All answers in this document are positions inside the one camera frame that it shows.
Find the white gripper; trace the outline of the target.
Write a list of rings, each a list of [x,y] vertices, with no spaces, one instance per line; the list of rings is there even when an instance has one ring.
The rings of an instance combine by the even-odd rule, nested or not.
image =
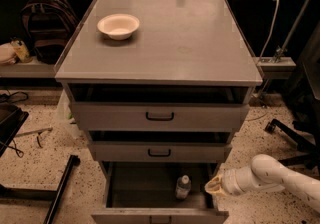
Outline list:
[[[221,181],[222,188],[227,194],[233,196],[239,196],[252,191],[257,185],[251,168],[245,166],[239,169],[226,170],[223,176],[220,174],[216,175],[214,182],[208,182],[205,185],[205,191],[214,196],[221,196]]]

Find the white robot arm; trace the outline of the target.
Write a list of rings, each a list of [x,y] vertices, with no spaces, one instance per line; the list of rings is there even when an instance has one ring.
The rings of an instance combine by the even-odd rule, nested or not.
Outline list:
[[[287,190],[320,212],[320,181],[293,171],[275,158],[259,154],[247,166],[217,174],[204,186],[213,196],[240,196],[249,191]]]

